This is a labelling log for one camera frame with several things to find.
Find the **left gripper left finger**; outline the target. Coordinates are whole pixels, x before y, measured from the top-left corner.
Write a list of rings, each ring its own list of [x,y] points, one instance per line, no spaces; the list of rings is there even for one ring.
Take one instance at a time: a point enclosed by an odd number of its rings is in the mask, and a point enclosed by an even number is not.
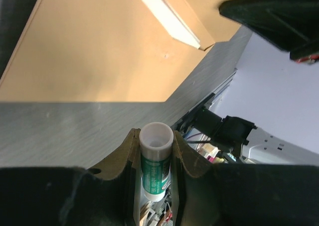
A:
[[[139,129],[89,169],[0,170],[3,226],[136,226],[140,221]]]

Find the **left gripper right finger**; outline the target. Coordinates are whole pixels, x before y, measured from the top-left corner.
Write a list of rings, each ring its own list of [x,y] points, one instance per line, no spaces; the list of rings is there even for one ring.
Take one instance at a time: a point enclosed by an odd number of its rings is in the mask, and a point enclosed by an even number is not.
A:
[[[211,163],[174,132],[171,157],[176,226],[316,226],[316,166]]]

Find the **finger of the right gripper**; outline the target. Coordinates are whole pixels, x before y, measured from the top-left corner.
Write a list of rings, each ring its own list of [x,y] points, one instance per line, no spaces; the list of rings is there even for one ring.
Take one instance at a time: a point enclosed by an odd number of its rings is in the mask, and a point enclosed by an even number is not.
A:
[[[228,0],[219,13],[288,52],[290,59],[319,57],[319,0]]]

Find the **green white glue stick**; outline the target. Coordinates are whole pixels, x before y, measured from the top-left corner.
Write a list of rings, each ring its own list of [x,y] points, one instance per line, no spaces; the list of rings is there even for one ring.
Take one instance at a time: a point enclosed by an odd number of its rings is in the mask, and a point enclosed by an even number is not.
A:
[[[149,201],[159,202],[168,186],[174,133],[168,125],[152,122],[141,129],[139,140],[144,194]]]

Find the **beige letter paper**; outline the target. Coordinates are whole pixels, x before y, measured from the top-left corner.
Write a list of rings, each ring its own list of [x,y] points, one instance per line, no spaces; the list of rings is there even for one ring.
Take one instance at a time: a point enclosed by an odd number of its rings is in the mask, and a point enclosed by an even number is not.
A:
[[[174,39],[200,48],[200,40],[166,0],[141,0]]]

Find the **orange paper envelope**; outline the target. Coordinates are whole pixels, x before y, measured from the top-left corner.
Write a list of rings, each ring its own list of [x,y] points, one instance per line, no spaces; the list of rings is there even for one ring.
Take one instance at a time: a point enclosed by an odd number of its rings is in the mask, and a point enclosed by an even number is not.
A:
[[[164,102],[240,24],[226,0],[166,0],[200,40],[172,38],[141,0],[1,0],[3,102]]]

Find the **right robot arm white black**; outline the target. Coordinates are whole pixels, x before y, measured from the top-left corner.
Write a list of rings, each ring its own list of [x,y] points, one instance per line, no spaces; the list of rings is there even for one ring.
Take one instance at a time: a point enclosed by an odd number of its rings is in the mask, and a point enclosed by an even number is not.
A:
[[[319,0],[227,0],[219,6],[219,13],[289,52],[294,62],[312,64],[319,60]],[[246,158],[269,164],[319,163],[318,154],[239,117],[221,118],[202,108],[194,127],[206,134],[223,155],[231,153],[237,161]]]

